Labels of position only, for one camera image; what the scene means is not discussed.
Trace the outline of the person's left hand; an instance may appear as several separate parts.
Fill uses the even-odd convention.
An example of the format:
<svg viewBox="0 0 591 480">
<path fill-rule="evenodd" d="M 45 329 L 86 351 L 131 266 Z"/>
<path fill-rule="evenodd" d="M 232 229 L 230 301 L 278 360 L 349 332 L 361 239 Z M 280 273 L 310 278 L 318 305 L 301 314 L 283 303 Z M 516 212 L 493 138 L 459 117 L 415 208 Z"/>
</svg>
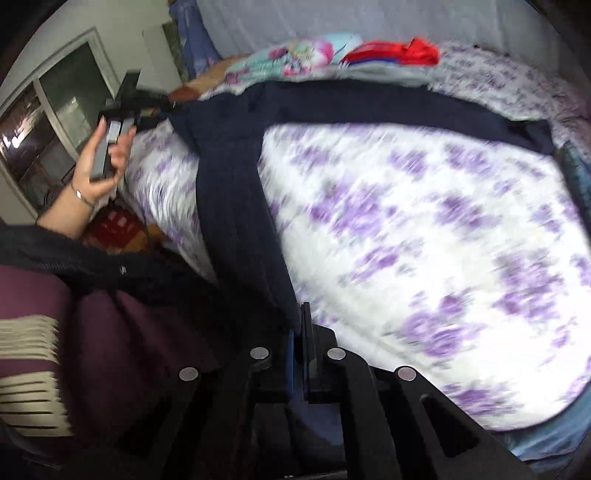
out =
<svg viewBox="0 0 591 480">
<path fill-rule="evenodd" d="M 114 169 L 113 177 L 99 181 L 91 180 L 94 158 L 99 144 L 104 139 L 107 131 L 107 122 L 104 118 L 94 133 L 88 139 L 77 161 L 71 184 L 75 190 L 86 199 L 87 202 L 95 204 L 98 200 L 107 196 L 118 184 L 123 176 L 127 162 L 130 157 L 132 143 L 136 134 L 136 128 L 118 137 L 117 142 L 107 149 L 110 156 L 111 167 Z"/>
</svg>

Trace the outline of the person's left forearm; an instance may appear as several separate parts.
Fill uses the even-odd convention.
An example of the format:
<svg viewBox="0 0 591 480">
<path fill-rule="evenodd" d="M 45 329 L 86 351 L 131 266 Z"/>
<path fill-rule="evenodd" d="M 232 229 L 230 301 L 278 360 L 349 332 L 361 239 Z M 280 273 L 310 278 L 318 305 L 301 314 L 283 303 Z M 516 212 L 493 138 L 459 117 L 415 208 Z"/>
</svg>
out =
<svg viewBox="0 0 591 480">
<path fill-rule="evenodd" d="M 95 209 L 97 193 L 89 183 L 70 182 L 36 224 L 49 231 L 78 239 Z"/>
</svg>

